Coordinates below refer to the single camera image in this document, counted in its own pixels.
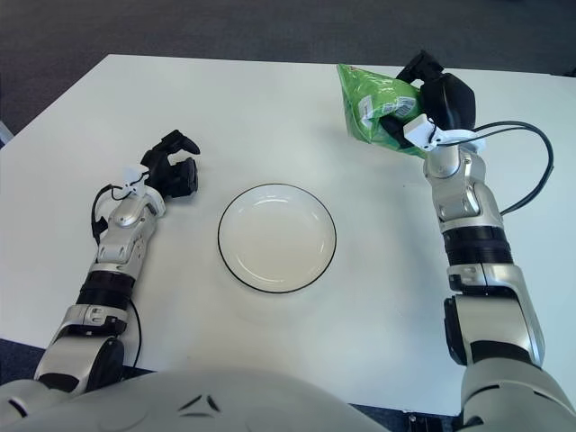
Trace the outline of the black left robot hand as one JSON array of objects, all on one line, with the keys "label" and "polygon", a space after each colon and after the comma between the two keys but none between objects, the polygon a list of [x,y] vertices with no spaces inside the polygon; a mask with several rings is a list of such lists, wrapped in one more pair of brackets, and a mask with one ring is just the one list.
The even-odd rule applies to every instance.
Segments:
[{"label": "black left robot hand", "polygon": [[148,150],[140,163],[148,168],[145,185],[155,189],[163,198],[190,196],[198,189],[197,166],[192,157],[171,164],[168,160],[180,150],[200,155],[199,147],[179,130],[168,133]]}]

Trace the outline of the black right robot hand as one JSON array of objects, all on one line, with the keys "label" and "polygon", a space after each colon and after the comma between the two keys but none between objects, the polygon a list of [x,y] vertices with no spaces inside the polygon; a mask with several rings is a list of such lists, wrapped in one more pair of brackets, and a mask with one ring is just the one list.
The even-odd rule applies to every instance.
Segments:
[{"label": "black right robot hand", "polygon": [[409,102],[412,107],[380,116],[375,121],[375,136],[391,149],[422,157],[437,148],[472,141],[476,120],[473,90],[424,50],[394,78],[409,90],[417,80],[421,85],[414,96],[396,96],[397,103]]}]

